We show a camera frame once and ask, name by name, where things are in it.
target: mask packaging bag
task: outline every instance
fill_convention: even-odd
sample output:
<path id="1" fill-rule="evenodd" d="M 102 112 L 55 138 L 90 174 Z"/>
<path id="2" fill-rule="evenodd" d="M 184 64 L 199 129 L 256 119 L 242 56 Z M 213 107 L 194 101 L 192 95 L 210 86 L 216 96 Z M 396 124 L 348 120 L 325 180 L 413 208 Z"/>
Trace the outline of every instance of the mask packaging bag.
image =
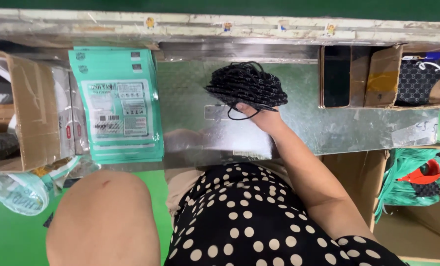
<path id="1" fill-rule="evenodd" d="M 95 162 L 161 161 L 156 68 L 149 49 L 75 47 L 70 65 L 81 90 Z"/>

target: woman's arm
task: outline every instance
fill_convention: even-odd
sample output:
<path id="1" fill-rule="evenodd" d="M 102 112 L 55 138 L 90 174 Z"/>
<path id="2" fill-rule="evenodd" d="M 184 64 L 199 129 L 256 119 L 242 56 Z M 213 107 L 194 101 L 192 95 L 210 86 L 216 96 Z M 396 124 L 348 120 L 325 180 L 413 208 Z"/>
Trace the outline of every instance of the woman's arm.
<path id="1" fill-rule="evenodd" d="M 242 103 L 236 108 L 247 116 L 256 112 Z M 331 238 L 356 235 L 376 241 L 340 182 L 282 121 L 279 112 L 261 111 L 251 120 L 274 139 L 294 190 L 309 216 Z"/>

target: black dress with white dots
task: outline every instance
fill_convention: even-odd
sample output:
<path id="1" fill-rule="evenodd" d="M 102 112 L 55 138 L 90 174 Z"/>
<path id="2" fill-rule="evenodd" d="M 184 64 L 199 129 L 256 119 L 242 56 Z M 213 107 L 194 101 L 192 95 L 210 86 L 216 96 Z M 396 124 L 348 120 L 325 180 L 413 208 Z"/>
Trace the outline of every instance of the black dress with white dots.
<path id="1" fill-rule="evenodd" d="M 405 265 L 370 239 L 335 242 L 305 210 L 267 169 L 214 166 L 181 199 L 164 265 Z"/>

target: metal table surface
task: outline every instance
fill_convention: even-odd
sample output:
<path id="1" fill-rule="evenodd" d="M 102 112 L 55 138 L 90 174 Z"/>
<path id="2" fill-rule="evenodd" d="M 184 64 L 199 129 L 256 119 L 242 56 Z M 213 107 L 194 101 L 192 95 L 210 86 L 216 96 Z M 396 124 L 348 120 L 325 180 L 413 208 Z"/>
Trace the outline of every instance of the metal table surface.
<path id="1" fill-rule="evenodd" d="M 229 108 L 205 93 L 203 86 L 209 83 L 211 73 L 228 64 L 159 63 L 164 160 L 103 168 L 136 172 L 277 158 L 272 139 L 266 133 L 249 120 L 229 120 Z M 279 108 L 283 120 L 316 155 L 436 142 L 438 109 L 320 109 L 316 63 L 262 66 L 279 77 L 288 94 L 289 103 Z M 231 116 L 243 114 L 233 110 Z"/>

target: bundle of black ear loops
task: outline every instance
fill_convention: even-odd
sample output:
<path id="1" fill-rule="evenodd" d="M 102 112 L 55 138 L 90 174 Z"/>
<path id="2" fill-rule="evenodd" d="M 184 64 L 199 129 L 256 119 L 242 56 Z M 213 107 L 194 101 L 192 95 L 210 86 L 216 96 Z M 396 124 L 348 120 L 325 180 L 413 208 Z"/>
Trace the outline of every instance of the bundle of black ear loops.
<path id="1" fill-rule="evenodd" d="M 264 72 L 263 67 L 253 61 L 231 63 L 215 70 L 205 90 L 230 107 L 228 117 L 231 120 L 249 119 L 262 110 L 277 112 L 273 107 L 287 104 L 287 94 L 282 91 L 279 79 Z M 231 118 L 231 109 L 239 112 L 235 107 L 237 103 L 245 103 L 257 112 L 246 118 Z"/>

